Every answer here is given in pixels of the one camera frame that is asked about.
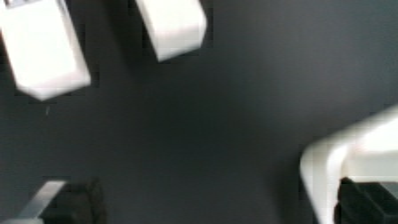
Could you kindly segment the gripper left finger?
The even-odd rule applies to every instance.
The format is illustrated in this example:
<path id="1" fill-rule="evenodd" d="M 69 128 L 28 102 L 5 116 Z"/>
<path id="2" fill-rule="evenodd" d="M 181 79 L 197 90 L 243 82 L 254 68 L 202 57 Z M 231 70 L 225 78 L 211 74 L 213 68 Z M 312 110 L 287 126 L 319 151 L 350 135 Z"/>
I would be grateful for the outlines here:
<path id="1" fill-rule="evenodd" d="M 104 224 L 104 196 L 97 178 L 81 182 L 48 180 L 17 217 L 37 224 Z"/>

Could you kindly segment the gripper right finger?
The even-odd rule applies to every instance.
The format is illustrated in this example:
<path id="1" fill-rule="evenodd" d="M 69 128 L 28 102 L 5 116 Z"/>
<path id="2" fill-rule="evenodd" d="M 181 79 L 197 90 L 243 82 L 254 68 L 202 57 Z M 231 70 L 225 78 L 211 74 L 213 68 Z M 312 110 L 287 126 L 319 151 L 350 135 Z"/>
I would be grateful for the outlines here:
<path id="1" fill-rule="evenodd" d="M 343 178 L 337 189 L 335 224 L 398 224 L 398 183 Z"/>

